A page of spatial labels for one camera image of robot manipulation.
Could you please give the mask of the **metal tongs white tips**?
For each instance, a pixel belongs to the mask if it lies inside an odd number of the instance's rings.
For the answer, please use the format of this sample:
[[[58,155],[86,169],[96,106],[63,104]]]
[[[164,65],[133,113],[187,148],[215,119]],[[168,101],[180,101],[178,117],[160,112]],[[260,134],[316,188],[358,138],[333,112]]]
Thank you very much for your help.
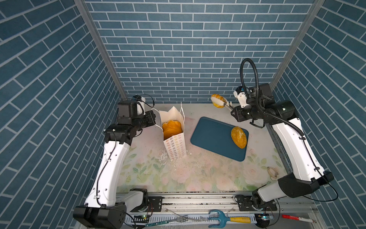
[[[234,107],[229,102],[224,102],[219,98],[211,97],[211,101],[214,104],[214,106],[218,108],[227,108],[229,111],[232,111]]]

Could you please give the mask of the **sesame oval bread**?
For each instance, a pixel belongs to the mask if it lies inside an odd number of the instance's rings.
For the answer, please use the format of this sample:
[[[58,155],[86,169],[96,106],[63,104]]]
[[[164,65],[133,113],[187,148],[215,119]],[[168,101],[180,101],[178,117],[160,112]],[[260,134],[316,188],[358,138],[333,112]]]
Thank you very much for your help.
[[[234,127],[231,130],[231,138],[236,146],[238,146],[240,149],[244,149],[247,145],[247,138],[246,134],[240,127]]]

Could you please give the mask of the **large sugared twisted bun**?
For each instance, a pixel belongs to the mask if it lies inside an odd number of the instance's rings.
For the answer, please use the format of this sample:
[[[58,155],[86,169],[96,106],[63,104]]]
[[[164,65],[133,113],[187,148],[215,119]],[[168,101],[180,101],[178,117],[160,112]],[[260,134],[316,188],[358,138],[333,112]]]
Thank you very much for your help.
[[[162,125],[164,140],[183,133],[181,123],[176,120],[169,120]]]

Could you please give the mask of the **white paper bag with pattern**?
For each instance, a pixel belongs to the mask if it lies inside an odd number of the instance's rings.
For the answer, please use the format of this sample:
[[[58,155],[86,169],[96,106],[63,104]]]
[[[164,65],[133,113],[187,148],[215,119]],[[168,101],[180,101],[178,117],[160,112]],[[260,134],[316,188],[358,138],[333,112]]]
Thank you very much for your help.
[[[180,104],[180,109],[173,106],[169,111],[161,111],[155,108],[153,108],[153,110],[159,114],[160,121],[157,121],[156,126],[161,129],[162,133],[163,123],[168,122],[169,120],[176,120],[181,123],[183,133],[172,136],[167,140],[164,140],[163,135],[163,143],[168,156],[172,161],[185,157],[187,155],[185,144],[185,114],[182,104]]]

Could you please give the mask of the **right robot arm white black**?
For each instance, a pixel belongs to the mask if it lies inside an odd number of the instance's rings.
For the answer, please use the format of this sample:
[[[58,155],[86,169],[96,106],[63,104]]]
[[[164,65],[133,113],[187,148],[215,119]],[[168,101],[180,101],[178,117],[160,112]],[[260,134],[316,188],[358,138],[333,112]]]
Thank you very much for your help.
[[[231,115],[238,122],[250,120],[250,124],[263,120],[278,152],[290,166],[287,175],[252,192],[251,202],[256,210],[266,208],[278,198],[312,194],[334,180],[333,173],[324,170],[312,152],[299,113],[291,101],[276,102],[269,84],[249,90],[239,86],[234,97],[240,105],[233,108]]]

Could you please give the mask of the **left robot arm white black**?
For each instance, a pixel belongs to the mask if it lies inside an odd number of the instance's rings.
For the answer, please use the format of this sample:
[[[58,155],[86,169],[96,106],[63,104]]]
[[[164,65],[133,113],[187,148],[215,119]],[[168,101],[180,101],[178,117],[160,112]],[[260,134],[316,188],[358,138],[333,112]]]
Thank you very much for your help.
[[[118,103],[116,122],[104,131],[102,161],[83,205],[77,206],[73,218],[87,228],[119,229],[131,211],[148,210],[146,189],[131,189],[117,201],[117,182],[132,140],[146,127],[156,124],[153,111],[146,111],[146,99],[136,95]]]

